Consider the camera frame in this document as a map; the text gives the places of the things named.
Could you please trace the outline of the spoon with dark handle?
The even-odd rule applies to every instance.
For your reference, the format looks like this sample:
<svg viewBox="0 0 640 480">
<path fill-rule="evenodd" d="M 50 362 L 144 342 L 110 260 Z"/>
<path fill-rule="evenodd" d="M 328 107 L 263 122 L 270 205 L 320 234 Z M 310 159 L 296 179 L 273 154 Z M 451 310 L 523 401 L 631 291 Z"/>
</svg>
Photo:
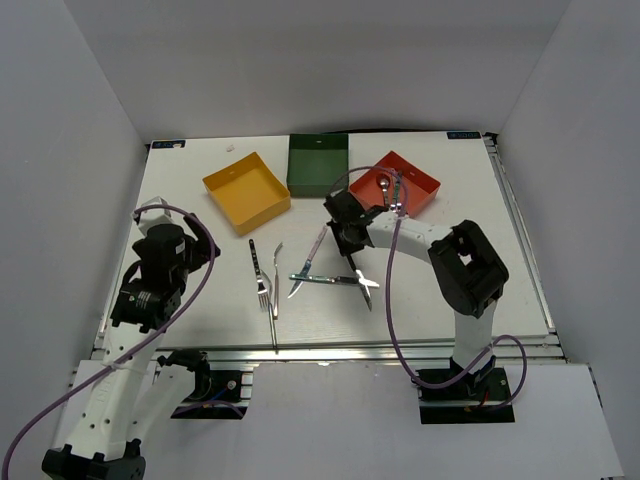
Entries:
<svg viewBox="0 0 640 480">
<path fill-rule="evenodd" d="M 389 200 L 389 187 L 390 187 L 390 178 L 386 174 L 379 174 L 376 179 L 377 185 L 382 192 L 383 204 L 386 208 L 390 207 Z"/>
</svg>

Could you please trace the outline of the spoon with green handle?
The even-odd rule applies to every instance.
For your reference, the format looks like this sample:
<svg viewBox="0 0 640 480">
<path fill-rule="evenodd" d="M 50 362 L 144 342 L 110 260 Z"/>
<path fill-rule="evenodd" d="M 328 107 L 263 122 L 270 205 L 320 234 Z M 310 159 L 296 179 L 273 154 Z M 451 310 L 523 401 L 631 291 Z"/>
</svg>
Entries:
<svg viewBox="0 0 640 480">
<path fill-rule="evenodd" d="M 390 210 L 399 213 L 402 207 L 401 191 L 402 191 L 403 172 L 397 170 L 394 175 L 394 190 Z"/>
</svg>

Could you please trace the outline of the knife with green handle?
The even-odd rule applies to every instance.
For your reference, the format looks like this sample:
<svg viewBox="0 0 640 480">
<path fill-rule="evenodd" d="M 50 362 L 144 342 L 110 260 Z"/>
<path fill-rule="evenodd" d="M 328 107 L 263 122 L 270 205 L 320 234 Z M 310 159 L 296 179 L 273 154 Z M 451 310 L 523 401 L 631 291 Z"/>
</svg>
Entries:
<svg viewBox="0 0 640 480">
<path fill-rule="evenodd" d="M 292 281 L 302 280 L 306 283 L 315 283 L 315 284 L 326 284 L 326 285 L 346 285 L 346 286 L 356 286 L 359 287 L 358 277 L 350 277 L 350 276 L 320 276 L 320 275 L 306 275 L 299 276 L 298 274 L 290 274 L 288 278 Z M 369 288 L 379 289 L 380 284 L 366 279 L 363 280 Z"/>
</svg>

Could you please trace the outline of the spoon with pink handle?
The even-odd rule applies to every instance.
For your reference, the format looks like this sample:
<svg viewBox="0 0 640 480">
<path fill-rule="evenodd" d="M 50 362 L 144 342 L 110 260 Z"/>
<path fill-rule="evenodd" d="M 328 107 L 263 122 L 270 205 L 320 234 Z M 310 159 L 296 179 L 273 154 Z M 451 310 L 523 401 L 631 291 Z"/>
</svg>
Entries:
<svg viewBox="0 0 640 480">
<path fill-rule="evenodd" d="M 402 180 L 402 186 L 403 186 L 402 191 L 401 191 L 401 202 L 402 202 L 402 207 L 401 207 L 400 212 L 399 212 L 399 213 L 397 213 L 398 215 L 401 215 L 401 214 L 402 214 L 402 211 L 403 211 L 403 208 L 404 208 L 404 196 L 405 196 L 405 194 L 404 194 L 404 190 L 405 190 L 405 185 L 404 185 L 404 175 L 403 175 L 403 180 Z"/>
</svg>

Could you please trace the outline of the knife with pink handle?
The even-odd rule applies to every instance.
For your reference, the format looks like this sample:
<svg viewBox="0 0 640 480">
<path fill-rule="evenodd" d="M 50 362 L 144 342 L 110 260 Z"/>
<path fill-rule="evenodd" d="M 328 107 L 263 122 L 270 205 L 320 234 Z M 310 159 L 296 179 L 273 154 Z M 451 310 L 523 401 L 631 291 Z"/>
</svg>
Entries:
<svg viewBox="0 0 640 480">
<path fill-rule="evenodd" d="M 304 263 L 301 271 L 298 273 L 299 276 L 306 276 L 309 273 L 309 271 L 311 269 L 311 266 L 312 266 L 312 261 L 313 261 L 315 255 L 316 255 L 317 250 L 319 249 L 322 241 L 324 240 L 327 231 L 328 231 L 328 226 L 324 225 L 322 227 L 322 229 L 320 230 L 320 233 L 318 234 L 316 240 L 314 241 L 314 243 L 313 243 L 313 245 L 312 245 L 312 247 L 311 247 L 311 249 L 310 249 L 310 251 L 309 251 L 309 253 L 308 253 L 307 257 L 306 257 L 306 259 L 305 259 L 305 263 Z M 302 283 L 303 283 L 302 280 L 295 280 L 294 281 L 293 286 L 292 286 L 292 288 L 291 288 L 291 290 L 290 290 L 290 292 L 289 292 L 289 294 L 287 296 L 288 299 L 292 298 L 297 293 L 297 291 L 300 289 Z"/>
</svg>

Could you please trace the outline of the knife with dark handle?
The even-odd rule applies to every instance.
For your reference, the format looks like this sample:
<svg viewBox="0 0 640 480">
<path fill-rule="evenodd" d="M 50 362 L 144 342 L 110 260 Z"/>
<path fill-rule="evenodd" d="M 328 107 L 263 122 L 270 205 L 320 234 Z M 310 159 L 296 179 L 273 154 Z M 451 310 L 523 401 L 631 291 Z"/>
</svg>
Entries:
<svg viewBox="0 0 640 480">
<path fill-rule="evenodd" d="M 359 288 L 361 290 L 361 293 L 363 295 L 363 298 L 365 300 L 365 303 L 367 305 L 367 308 L 369 310 L 372 310 L 372 299 L 371 299 L 371 293 L 369 290 L 369 287 L 363 283 L 363 280 L 365 280 L 365 277 L 363 275 L 363 273 L 361 272 L 361 270 L 356 266 L 355 261 L 353 260 L 351 255 L 347 255 L 346 256 L 346 260 L 350 266 L 350 268 L 352 269 L 352 271 L 356 274 L 356 276 L 358 277 L 359 280 Z"/>
</svg>

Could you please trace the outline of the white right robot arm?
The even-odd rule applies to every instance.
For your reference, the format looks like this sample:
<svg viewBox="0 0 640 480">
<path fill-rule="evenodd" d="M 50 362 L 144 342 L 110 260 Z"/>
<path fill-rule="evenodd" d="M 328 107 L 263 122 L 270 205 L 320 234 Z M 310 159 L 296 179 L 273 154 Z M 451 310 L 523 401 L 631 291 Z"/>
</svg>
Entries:
<svg viewBox="0 0 640 480">
<path fill-rule="evenodd" d="M 330 227 L 340 254 L 349 258 L 366 247 L 387 249 L 385 315 L 397 358 L 415 384 L 430 390 L 453 386 L 461 397 L 472 399 L 488 385 L 495 365 L 493 319 L 509 272 L 478 224 L 465 220 L 453 227 L 424 223 L 381 206 L 365 209 L 348 190 L 325 197 Z M 394 256 L 409 255 L 430 265 L 440 292 L 455 320 L 451 378 L 442 383 L 421 380 L 402 355 L 391 310 Z"/>
</svg>

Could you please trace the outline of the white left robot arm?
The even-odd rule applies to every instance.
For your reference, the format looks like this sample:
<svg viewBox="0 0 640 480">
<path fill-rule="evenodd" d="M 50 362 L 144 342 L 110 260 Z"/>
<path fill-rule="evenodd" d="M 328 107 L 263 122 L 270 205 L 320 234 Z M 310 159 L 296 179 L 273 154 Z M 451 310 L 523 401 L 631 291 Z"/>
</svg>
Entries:
<svg viewBox="0 0 640 480">
<path fill-rule="evenodd" d="M 211 271 L 220 250 L 209 230 L 191 213 L 181 226 L 167 218 L 143 220 L 134 212 L 143 239 L 134 243 L 137 261 L 125 272 L 107 329 L 102 369 L 65 394 L 85 388 L 89 401 L 60 449 L 46 452 L 42 470 L 52 479 L 140 479 L 146 469 L 142 446 L 161 420 L 187 396 L 199 399 L 211 374 L 196 351 L 174 353 L 159 382 L 138 395 L 147 367 L 164 333 L 190 307 L 183 301 L 188 276 Z"/>
</svg>

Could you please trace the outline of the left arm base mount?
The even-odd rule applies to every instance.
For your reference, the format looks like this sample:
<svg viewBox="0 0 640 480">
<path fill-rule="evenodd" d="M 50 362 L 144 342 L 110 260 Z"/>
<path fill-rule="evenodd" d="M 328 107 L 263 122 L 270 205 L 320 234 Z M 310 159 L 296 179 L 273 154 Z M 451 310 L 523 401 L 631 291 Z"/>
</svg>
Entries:
<svg viewBox="0 0 640 480">
<path fill-rule="evenodd" d="M 207 354 L 194 349 L 176 350 L 160 355 L 160 368 L 179 366 L 188 374 L 192 392 L 172 414 L 180 420 L 241 420 L 248 409 L 248 371 L 212 368 Z"/>
</svg>

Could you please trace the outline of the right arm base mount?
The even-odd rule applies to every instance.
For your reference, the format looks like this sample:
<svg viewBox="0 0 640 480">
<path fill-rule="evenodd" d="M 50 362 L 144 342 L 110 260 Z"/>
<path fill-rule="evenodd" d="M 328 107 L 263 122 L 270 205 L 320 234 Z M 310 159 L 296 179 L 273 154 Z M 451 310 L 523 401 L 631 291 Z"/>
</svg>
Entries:
<svg viewBox="0 0 640 480">
<path fill-rule="evenodd" d="M 464 382 L 445 389 L 426 389 L 415 384 L 422 425 L 508 424 L 515 422 L 511 405 L 498 405 L 511 396 L 503 368 L 495 368 L 479 387 Z"/>
</svg>

